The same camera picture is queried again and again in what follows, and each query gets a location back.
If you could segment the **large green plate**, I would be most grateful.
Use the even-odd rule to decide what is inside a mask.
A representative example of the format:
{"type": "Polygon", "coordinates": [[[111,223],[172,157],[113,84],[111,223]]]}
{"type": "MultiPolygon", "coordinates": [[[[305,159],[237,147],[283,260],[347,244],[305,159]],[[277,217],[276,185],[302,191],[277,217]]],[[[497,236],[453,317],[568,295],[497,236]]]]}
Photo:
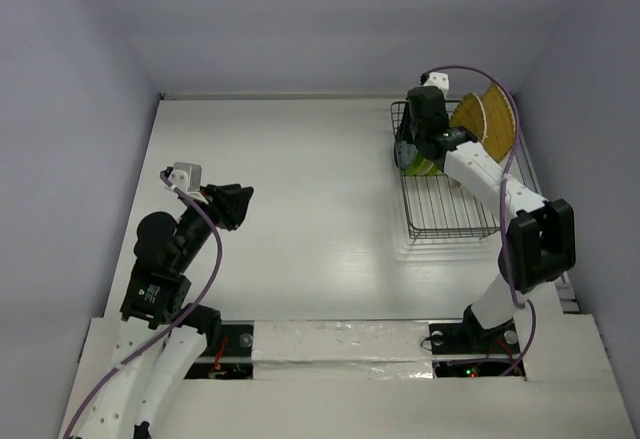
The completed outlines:
{"type": "Polygon", "coordinates": [[[440,170],[435,164],[425,159],[415,147],[406,147],[407,168],[402,170],[405,176],[435,176],[440,170]]]}

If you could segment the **small woven bamboo tray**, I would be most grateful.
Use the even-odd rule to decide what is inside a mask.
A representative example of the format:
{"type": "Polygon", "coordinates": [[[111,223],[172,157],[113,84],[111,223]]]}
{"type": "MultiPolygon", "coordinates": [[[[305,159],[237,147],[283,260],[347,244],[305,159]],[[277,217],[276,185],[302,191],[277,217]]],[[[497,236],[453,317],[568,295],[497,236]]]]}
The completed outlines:
{"type": "Polygon", "coordinates": [[[481,143],[487,137],[487,115],[482,100],[475,93],[468,93],[460,100],[450,116],[449,123],[451,127],[466,128],[481,143]]]}

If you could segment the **large woven bamboo tray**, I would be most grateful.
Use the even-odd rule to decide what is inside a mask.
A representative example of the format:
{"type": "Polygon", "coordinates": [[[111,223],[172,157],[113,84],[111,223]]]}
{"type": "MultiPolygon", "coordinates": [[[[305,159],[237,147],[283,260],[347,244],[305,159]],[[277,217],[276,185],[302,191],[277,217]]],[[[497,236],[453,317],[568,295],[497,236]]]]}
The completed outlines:
{"type": "Polygon", "coordinates": [[[503,161],[515,143],[515,115],[504,92],[492,84],[481,97],[486,118],[486,134],[482,144],[498,163],[503,161]]]}

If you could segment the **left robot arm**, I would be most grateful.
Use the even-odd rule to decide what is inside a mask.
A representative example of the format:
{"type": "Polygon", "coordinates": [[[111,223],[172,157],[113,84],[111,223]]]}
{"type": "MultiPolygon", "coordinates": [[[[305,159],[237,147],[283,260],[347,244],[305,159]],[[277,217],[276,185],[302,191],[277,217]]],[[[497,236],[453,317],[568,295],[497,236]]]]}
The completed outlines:
{"type": "Polygon", "coordinates": [[[185,210],[144,217],[120,308],[109,370],[78,407],[67,438],[152,438],[172,396],[201,354],[221,342],[218,310],[187,302],[185,272],[208,238],[243,223],[251,187],[207,185],[176,194],[185,210]]]}

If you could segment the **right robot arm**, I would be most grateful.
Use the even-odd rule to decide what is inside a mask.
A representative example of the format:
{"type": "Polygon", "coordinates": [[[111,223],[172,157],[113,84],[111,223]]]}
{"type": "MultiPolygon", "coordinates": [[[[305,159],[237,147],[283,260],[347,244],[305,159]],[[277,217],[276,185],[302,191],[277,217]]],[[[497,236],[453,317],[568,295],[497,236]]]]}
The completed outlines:
{"type": "Polygon", "coordinates": [[[406,95],[395,140],[397,164],[421,157],[456,180],[500,221],[498,274],[463,313],[458,338],[470,350],[491,345],[538,286],[553,282],[576,263],[571,205],[550,201],[505,171],[465,127],[453,126],[444,91],[420,85],[406,95]]]}

